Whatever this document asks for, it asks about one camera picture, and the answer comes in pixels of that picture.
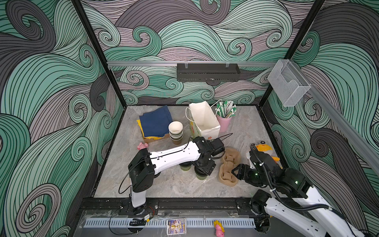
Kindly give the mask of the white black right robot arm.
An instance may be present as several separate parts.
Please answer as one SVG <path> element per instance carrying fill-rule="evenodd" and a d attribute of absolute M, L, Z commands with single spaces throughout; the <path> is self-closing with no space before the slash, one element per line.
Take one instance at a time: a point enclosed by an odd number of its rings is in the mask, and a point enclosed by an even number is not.
<path fill-rule="evenodd" d="M 248 159 L 248 165 L 238 165 L 232 174 L 259 188 L 249 203 L 257 216 L 257 231 L 265 233 L 270 228 L 269 219 L 275 217 L 307 237 L 364 236 L 298 170 L 281 168 L 255 144 L 250 146 Z"/>

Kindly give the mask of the white green paper takeout bag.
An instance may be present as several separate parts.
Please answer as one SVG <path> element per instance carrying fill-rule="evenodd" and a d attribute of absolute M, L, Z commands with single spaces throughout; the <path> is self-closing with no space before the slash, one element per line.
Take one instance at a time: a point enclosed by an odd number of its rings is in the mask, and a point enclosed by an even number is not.
<path fill-rule="evenodd" d="M 203 137 L 213 140 L 219 137 L 220 124 L 212 107 L 206 102 L 191 103 L 185 111 L 186 118 L 190 123 L 191 137 Z"/>

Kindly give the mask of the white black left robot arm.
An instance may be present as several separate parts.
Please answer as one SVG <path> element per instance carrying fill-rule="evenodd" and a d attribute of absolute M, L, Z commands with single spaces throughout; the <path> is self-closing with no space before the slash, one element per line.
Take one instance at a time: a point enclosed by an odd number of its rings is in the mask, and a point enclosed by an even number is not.
<path fill-rule="evenodd" d="M 214 160 L 221 158 L 224 152 L 225 146 L 220 138 L 207 140 L 204 137 L 190 138 L 187 144 L 165 151 L 140 150 L 128 165 L 132 206 L 145 205 L 147 189 L 162 171 L 177 165 L 183 168 L 194 166 L 197 177 L 205 179 L 216 167 Z"/>

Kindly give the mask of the green white paper cup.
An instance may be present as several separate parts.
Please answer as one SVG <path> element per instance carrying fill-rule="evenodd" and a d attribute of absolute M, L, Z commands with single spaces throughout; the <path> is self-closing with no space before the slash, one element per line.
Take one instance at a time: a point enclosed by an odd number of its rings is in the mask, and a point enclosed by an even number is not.
<path fill-rule="evenodd" d="M 192 163 L 191 162 L 185 162 L 185 163 L 179 164 L 179 166 L 180 166 L 181 170 L 188 171 L 191 169 Z"/>

